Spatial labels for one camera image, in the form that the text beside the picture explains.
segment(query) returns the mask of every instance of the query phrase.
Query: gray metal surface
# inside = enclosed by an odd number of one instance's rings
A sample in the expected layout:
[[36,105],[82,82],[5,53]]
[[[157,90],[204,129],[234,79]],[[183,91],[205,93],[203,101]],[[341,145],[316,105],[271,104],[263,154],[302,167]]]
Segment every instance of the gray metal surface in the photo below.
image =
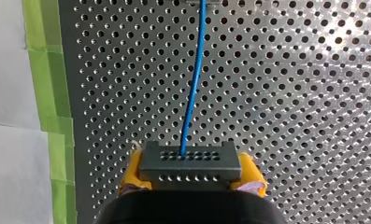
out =
[[[135,146],[178,145],[197,6],[61,0],[78,223]],[[290,223],[371,223],[371,1],[223,1],[207,13],[189,142],[234,141]]]
[[233,142],[219,147],[187,147],[186,156],[179,147],[148,142],[139,163],[141,180],[154,189],[228,189],[241,177],[241,167]]

